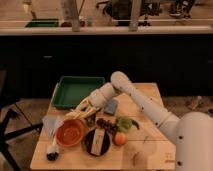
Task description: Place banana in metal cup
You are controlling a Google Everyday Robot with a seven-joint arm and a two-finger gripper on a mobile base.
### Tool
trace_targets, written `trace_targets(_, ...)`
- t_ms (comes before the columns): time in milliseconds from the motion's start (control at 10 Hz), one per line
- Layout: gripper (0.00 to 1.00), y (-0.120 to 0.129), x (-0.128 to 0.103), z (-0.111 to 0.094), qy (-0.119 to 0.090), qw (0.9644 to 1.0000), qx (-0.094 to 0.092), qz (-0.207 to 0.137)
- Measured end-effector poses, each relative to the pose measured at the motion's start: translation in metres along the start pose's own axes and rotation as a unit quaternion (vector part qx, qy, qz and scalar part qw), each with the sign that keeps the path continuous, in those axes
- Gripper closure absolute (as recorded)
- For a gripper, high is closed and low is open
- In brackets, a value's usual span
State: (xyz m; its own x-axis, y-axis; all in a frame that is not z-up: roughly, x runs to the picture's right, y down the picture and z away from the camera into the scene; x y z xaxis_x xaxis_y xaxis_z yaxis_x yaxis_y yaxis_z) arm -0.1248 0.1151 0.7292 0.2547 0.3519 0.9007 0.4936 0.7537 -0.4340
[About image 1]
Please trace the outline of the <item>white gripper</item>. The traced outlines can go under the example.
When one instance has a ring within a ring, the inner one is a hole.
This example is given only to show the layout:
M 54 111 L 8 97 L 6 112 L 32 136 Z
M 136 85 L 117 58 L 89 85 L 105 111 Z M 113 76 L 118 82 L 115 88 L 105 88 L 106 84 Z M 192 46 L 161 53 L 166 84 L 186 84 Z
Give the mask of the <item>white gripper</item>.
M 105 83 L 102 87 L 90 93 L 88 99 L 83 99 L 80 104 L 65 115 L 66 118 L 82 119 L 95 114 L 98 108 L 103 108 L 106 103 L 116 96 L 116 91 L 111 83 Z

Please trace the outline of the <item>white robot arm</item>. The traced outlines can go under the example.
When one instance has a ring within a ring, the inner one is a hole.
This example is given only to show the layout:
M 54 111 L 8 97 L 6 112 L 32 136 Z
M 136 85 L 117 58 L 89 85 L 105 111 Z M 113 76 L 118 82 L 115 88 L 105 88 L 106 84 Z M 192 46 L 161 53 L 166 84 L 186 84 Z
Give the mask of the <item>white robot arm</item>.
M 90 116 L 122 93 L 176 146 L 175 171 L 213 171 L 213 118 L 202 112 L 189 112 L 178 118 L 136 88 L 121 71 L 113 72 L 108 83 L 92 91 L 67 116 Z

